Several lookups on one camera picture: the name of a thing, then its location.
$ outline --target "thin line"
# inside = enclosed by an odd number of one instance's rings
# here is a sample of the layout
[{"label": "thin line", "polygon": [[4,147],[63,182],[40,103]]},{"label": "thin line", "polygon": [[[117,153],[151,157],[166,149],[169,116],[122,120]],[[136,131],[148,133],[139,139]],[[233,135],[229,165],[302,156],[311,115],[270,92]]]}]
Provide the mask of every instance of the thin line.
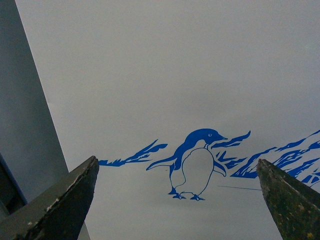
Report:
[{"label": "thin line", "polygon": [[248,189],[248,190],[257,190],[257,191],[262,191],[261,189],[246,188],[246,187],[236,187],[236,186],[219,186],[219,185],[218,185],[218,187],[231,188],[231,189]]}]

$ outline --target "wall decal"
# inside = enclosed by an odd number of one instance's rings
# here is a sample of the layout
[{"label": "wall decal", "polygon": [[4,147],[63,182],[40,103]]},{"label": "wall decal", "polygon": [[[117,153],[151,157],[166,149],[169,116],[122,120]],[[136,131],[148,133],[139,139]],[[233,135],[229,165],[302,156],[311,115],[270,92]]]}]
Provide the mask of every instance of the wall decal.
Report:
[{"label": "wall decal", "polygon": [[[320,162],[311,156],[320,155],[320,130],[283,147],[270,147],[251,157],[230,157],[228,148],[236,147],[250,137],[249,131],[245,135],[228,139],[216,130],[202,128],[191,132],[185,141],[177,147],[172,156],[151,163],[146,170],[157,167],[169,169],[171,191],[174,199],[205,200],[201,194],[206,190],[212,174],[219,173],[224,177],[256,178],[258,159],[273,159],[273,164],[300,181],[313,186],[320,182]],[[151,153],[164,149],[168,144],[155,145],[158,140],[138,151],[131,157],[109,162],[100,160],[101,166],[120,167],[128,163],[143,163]]]}]

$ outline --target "gray wall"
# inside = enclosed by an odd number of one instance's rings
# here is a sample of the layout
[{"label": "gray wall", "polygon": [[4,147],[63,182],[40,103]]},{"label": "gray wall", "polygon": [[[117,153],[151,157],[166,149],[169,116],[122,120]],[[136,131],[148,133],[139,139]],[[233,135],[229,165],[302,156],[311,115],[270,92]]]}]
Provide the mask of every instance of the gray wall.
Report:
[{"label": "gray wall", "polygon": [[0,0],[0,58],[0,153],[30,202],[68,169],[14,0]]}]

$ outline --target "penguin illustration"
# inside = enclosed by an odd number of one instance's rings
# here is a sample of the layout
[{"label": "penguin illustration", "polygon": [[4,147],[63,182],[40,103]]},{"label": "penguin illustration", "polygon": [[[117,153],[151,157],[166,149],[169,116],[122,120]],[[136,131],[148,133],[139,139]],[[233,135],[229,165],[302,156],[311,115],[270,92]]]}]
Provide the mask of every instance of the penguin illustration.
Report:
[{"label": "penguin illustration", "polygon": [[[173,198],[185,199],[183,194],[193,194],[192,200],[204,200],[199,197],[206,189],[213,171],[221,173],[226,176],[226,169],[216,161],[213,154],[208,150],[210,144],[215,141],[226,140],[227,138],[221,136],[216,130],[210,128],[202,128],[191,132],[174,152],[173,156],[153,162],[146,169],[147,171],[159,166],[169,167],[169,178],[171,182],[170,195]],[[203,140],[205,145],[193,149],[198,141]],[[184,154],[192,150],[187,157]],[[195,166],[202,166],[202,172],[197,174],[193,169]],[[179,183],[173,183],[173,173],[179,173],[182,180]]]}]

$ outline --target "penguin flipper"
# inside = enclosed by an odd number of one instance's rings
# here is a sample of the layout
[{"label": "penguin flipper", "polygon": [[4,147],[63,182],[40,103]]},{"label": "penguin flipper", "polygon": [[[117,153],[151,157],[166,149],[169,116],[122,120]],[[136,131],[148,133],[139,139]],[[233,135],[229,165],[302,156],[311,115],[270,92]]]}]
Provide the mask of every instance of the penguin flipper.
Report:
[{"label": "penguin flipper", "polygon": [[171,166],[172,165],[172,160],[175,160],[176,157],[175,156],[171,156],[171,157],[168,157],[166,159],[162,159],[162,160],[159,160],[159,161],[155,161],[153,163],[151,163],[147,168],[146,170],[150,170],[150,169],[153,169],[155,167],[160,167],[160,166]]},{"label": "penguin flipper", "polygon": [[217,161],[214,161],[213,171],[216,173],[222,174],[224,177],[227,176],[226,168],[222,166],[220,163],[218,163]]}]

